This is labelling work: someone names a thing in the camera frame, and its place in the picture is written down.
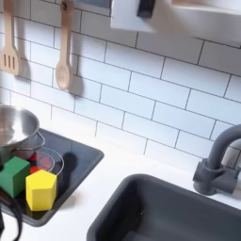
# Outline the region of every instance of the sink basin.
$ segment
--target sink basin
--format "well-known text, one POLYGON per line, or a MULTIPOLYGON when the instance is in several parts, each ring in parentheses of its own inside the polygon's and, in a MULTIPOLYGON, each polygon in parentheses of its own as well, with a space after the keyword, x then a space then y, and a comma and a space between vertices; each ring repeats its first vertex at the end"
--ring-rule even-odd
POLYGON ((241 211, 148 175, 127 177, 88 241, 240 241, 241 211))

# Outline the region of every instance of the yellow block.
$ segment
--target yellow block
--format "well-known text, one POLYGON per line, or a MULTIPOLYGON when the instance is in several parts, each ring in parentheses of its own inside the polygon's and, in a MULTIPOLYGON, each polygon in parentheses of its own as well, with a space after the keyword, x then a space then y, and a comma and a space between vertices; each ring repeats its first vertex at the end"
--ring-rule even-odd
POLYGON ((31 211, 51 210, 56 199, 56 176, 39 170, 26 177, 26 201, 31 211))

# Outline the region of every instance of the wooden spatula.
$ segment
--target wooden spatula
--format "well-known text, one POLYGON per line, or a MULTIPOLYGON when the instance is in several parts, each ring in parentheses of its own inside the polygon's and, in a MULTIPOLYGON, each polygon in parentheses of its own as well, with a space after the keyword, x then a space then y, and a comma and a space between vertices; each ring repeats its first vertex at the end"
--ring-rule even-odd
POLYGON ((19 74, 20 58, 14 45, 14 0, 4 0, 5 46, 1 52, 2 70, 19 74))
POLYGON ((72 70, 70 64, 71 26, 73 4, 70 0, 64 0, 61 5, 61 30, 60 30, 60 60, 56 66, 56 82, 60 89, 66 90, 72 82, 72 70))

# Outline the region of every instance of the green cube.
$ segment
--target green cube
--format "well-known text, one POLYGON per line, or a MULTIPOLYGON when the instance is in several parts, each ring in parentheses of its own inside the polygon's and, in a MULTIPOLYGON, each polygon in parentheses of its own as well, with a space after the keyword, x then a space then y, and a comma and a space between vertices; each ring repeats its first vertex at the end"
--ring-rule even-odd
POLYGON ((12 198, 25 189, 25 178, 30 175, 30 163, 19 157, 13 157, 0 172, 0 186, 12 198))

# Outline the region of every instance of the stainless steel pot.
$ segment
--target stainless steel pot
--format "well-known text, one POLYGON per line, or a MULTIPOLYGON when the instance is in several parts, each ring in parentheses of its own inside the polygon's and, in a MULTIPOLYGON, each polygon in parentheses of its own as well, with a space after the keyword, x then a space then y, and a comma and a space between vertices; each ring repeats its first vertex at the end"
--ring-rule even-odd
POLYGON ((30 111, 13 106, 0 106, 0 162, 13 156, 29 159, 45 144, 39 132, 40 122, 30 111))

